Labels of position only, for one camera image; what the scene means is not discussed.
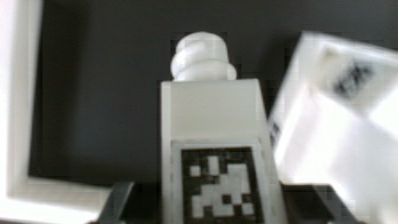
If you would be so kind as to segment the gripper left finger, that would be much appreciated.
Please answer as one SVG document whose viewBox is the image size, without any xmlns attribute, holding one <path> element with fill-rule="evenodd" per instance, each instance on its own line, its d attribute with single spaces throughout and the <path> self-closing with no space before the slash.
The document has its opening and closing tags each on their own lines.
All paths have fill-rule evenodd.
<svg viewBox="0 0 398 224">
<path fill-rule="evenodd" d="M 88 224 L 125 224 L 122 216 L 132 187 L 132 182 L 116 182 L 113 184 L 97 220 Z"/>
</svg>

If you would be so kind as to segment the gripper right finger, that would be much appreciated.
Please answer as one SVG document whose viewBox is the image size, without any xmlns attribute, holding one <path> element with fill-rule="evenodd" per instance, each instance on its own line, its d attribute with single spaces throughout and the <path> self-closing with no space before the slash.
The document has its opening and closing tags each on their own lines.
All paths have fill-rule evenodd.
<svg viewBox="0 0 398 224">
<path fill-rule="evenodd" d="M 314 193 L 331 216 L 328 224 L 363 224 L 356 220 L 330 185 L 314 185 Z"/>
</svg>

